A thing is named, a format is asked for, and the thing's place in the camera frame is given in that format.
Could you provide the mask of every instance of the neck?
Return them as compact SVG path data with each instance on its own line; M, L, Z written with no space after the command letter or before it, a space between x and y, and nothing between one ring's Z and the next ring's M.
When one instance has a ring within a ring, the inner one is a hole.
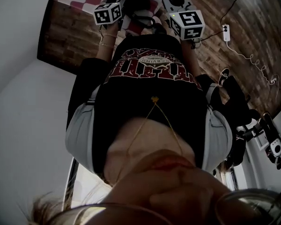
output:
M145 118L129 120L109 147L104 176L111 184L115 184L118 177L121 179L128 174L144 157L159 150L180 154L195 166L195 154L190 145L178 134L177 142L171 129L162 123L147 120L133 141L144 120Z

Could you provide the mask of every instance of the woman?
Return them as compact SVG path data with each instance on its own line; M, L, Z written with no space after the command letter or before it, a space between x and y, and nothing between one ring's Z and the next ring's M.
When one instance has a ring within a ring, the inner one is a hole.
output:
M229 215L225 224L252 219L255 212L240 202L218 205L215 216L215 204L230 191L202 168L211 172L227 157L231 130L195 79L200 68L191 44L166 34L127 37L111 61L117 32L118 24L108 27L96 58L81 65L66 138L78 162L113 186L96 205L107 209L95 210L101 213L89 221L84 208L54 215L54 205L36 203L34 221L200 225L221 214Z
M117 32L117 23L108 27L96 58L81 65L68 110L68 151L111 185L160 150L213 171L229 154L232 133L208 108L208 87L195 79L206 75L192 45L166 34L129 36L111 60Z

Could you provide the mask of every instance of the white sleeve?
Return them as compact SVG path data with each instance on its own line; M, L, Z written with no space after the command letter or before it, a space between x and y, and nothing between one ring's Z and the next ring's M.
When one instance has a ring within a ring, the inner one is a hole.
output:
M66 148L86 169L94 172L92 141L94 127L94 105L80 105L67 128Z
M226 159L232 148L232 131L225 117L207 109L202 169L212 172Z

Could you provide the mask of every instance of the power adapter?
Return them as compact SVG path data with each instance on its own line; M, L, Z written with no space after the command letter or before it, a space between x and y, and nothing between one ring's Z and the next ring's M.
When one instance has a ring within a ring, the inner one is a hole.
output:
M271 80L271 83L272 83L272 84L275 84L276 81L277 81L277 78L275 77L275 78L273 78L273 79Z

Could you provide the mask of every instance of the white box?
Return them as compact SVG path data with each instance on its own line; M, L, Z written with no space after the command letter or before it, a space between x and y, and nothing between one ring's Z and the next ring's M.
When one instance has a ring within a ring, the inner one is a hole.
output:
M122 10L119 2L101 4L94 10L96 25L112 24L121 17Z
M170 26L181 40L202 38L205 22L200 10L170 13Z

